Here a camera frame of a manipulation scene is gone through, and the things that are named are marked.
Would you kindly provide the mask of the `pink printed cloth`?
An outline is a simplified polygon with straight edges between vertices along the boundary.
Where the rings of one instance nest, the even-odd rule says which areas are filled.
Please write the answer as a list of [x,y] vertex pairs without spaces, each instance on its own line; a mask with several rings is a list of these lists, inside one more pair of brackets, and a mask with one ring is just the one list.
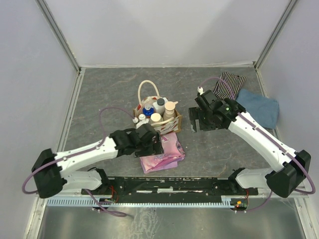
[[164,150],[163,154],[140,158],[141,166],[145,174],[175,168],[178,166],[179,161],[184,160],[185,152],[175,132],[162,136],[161,144]]

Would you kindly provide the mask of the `clear yellow liquid bottle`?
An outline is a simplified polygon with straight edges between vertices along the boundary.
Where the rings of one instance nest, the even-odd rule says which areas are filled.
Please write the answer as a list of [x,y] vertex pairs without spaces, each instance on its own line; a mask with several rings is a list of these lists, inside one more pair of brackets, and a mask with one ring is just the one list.
[[144,114],[138,115],[133,119],[133,123],[135,124],[136,128],[139,128],[143,124],[149,123],[149,118],[147,118]]

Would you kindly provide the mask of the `beige pump bottle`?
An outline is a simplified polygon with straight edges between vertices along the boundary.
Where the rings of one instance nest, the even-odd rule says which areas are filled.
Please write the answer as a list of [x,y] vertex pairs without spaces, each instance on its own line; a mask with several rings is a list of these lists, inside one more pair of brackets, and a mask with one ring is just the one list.
[[165,112],[163,114],[163,120],[169,120],[171,118],[176,117],[175,107],[178,104],[178,102],[172,102],[168,101],[165,103],[164,108]]

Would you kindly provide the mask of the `striped cloth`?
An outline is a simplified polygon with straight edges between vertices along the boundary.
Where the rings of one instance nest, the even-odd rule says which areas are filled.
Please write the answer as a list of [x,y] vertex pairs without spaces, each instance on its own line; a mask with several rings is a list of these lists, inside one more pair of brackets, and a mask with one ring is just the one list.
[[247,77],[245,76],[223,72],[220,80],[216,83],[213,93],[222,100],[226,98],[235,100],[246,80]]

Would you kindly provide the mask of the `orange bottle blue pump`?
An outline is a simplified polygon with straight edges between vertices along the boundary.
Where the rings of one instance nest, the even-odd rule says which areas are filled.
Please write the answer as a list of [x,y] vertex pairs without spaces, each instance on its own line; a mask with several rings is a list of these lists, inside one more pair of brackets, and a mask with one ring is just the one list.
[[143,107],[142,113],[145,115],[147,119],[149,119],[151,115],[155,113],[154,107],[151,105],[145,105]]

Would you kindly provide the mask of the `watermelon print canvas bag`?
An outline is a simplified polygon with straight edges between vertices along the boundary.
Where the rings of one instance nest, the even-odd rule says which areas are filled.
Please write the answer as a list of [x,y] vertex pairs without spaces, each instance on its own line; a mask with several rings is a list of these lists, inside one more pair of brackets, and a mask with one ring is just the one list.
[[[142,98],[141,89],[146,83],[153,86],[156,94]],[[178,102],[162,97],[154,82],[144,80],[139,84],[138,102],[138,105],[133,109],[136,127],[148,122],[161,135],[181,131],[182,115],[176,109]]]

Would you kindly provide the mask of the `white bottle black cap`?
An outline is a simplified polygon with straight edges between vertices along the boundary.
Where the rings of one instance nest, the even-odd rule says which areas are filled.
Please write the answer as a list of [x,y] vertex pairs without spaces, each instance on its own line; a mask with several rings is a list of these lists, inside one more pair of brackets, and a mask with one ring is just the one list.
[[165,112],[165,104],[168,102],[167,98],[158,98],[154,103],[153,103],[153,108],[154,112],[160,114],[162,117]]

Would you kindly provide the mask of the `blue towel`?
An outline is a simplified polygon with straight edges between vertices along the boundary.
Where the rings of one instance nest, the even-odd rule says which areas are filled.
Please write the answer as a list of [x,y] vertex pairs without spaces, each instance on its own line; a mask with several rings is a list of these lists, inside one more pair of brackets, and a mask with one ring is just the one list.
[[262,95],[242,89],[236,101],[264,128],[275,129],[279,114],[279,103]]

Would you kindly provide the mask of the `green bottle cream cap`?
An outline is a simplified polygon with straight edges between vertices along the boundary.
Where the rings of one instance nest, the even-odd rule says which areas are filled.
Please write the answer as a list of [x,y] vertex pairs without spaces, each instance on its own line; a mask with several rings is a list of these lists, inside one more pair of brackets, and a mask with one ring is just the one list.
[[151,115],[150,124],[152,127],[159,127],[162,125],[162,122],[163,122],[163,118],[162,118],[161,114],[154,113]]

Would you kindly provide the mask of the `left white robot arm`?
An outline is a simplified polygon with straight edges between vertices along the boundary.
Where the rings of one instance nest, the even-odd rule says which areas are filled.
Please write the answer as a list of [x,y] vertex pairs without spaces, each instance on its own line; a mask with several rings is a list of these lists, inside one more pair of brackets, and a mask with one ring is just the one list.
[[31,173],[42,199],[73,189],[106,194],[110,189],[106,173],[98,169],[81,171],[81,168],[123,155],[144,157],[163,152],[160,132],[147,123],[139,128],[116,130],[96,143],[74,150],[54,153],[46,149],[40,153]]

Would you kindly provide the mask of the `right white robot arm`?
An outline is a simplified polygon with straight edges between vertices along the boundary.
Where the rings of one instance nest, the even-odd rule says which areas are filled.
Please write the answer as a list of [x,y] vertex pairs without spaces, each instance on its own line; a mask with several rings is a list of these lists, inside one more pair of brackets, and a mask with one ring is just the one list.
[[308,177],[311,155],[296,151],[280,142],[246,109],[233,99],[218,99],[211,90],[197,89],[196,107],[189,108],[193,131],[226,129],[242,138],[269,164],[264,169],[239,169],[228,182],[232,194],[241,194],[248,188],[268,188],[286,198]]

